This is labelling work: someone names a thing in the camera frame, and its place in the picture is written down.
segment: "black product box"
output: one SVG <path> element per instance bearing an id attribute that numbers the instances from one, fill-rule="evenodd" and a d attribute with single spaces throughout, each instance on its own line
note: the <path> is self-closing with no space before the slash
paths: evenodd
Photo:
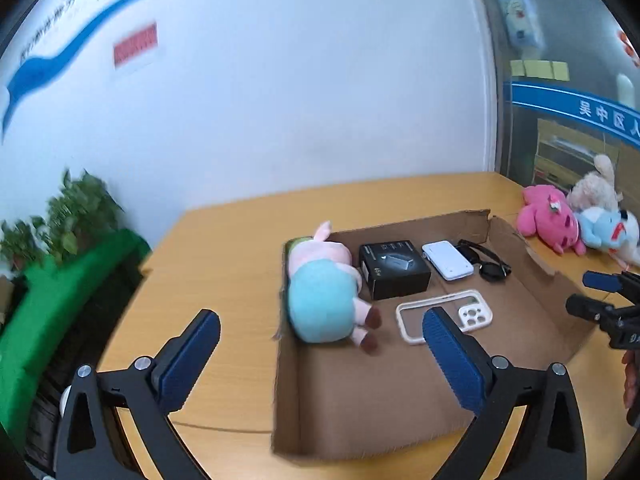
<path id="1" fill-rule="evenodd" d="M 409 240 L 361 245 L 358 253 L 373 300 L 427 290 L 431 270 Z"/>

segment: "black sunglasses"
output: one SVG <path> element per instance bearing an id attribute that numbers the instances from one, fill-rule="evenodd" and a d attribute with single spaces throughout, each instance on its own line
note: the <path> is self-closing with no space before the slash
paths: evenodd
<path id="1" fill-rule="evenodd" d="M 482 245 L 475 244 L 469 240 L 460 240 L 456 249 L 462 254 L 471 265 L 480 264 L 480 276 L 488 282 L 501 282 L 511 274 L 511 266 L 502 261 L 497 254 Z M 486 262 L 476 251 L 480 251 L 497 263 Z"/>

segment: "plush toy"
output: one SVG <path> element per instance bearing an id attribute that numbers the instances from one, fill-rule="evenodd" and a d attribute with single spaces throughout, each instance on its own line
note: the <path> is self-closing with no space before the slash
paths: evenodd
<path id="1" fill-rule="evenodd" d="M 587 251 L 579 237 L 578 221 L 562 191 L 554 186 L 529 186 L 522 195 L 526 205 L 516 220 L 520 234 L 533 236 L 537 233 L 558 254 L 570 247 L 577 254 Z"/>
<path id="2" fill-rule="evenodd" d="M 607 155 L 596 155 L 593 163 L 598 171 L 582 177 L 566 197 L 574 211 L 584 211 L 596 206 L 607 211 L 617 211 L 622 195 L 616 193 L 613 164 Z"/>
<path id="3" fill-rule="evenodd" d="M 329 234 L 331 224 L 325 222 L 313 238 L 299 238 L 290 248 L 289 319 L 302 341 L 350 337 L 372 353 L 378 342 L 366 328 L 382 325 L 380 311 L 358 297 L 362 277 L 351 265 L 351 253 L 343 244 L 327 242 Z"/>
<path id="4" fill-rule="evenodd" d="M 632 213 L 624 209 L 613 212 L 590 207 L 576 217 L 587 247 L 609 253 L 625 269 L 627 264 L 640 265 L 640 229 Z"/>

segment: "blue gripper pad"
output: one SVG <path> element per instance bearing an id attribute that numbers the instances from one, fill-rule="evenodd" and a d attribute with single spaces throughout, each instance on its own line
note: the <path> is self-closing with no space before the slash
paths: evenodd
<path id="1" fill-rule="evenodd" d="M 620 292 L 622 290 L 622 283 L 615 274 L 603 274 L 592 270 L 587 270 L 582 275 L 582 284 L 605 292 Z"/>
<path id="2" fill-rule="evenodd" d="M 158 353 L 152 385 L 163 413 L 182 408 L 219 341 L 220 318 L 203 309 L 180 337 L 169 339 Z"/>
<path id="3" fill-rule="evenodd" d="M 422 335 L 460 406 L 478 416 L 492 386 L 489 356 L 475 338 L 460 332 L 439 306 L 424 313 Z"/>

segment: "blue wave mural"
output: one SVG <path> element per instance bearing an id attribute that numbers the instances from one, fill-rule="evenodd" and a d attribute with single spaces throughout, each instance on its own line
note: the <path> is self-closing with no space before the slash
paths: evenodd
<path id="1" fill-rule="evenodd" d="M 20 101 L 26 95 L 46 86 L 60 76 L 95 31 L 113 15 L 135 1 L 136 0 L 118 0 L 103 9 L 94 19 L 87 23 L 78 35 L 73 38 L 57 56 L 49 58 L 30 57 L 24 62 L 7 85 L 9 105 L 2 118 L 2 141 L 4 141 L 6 130 Z"/>

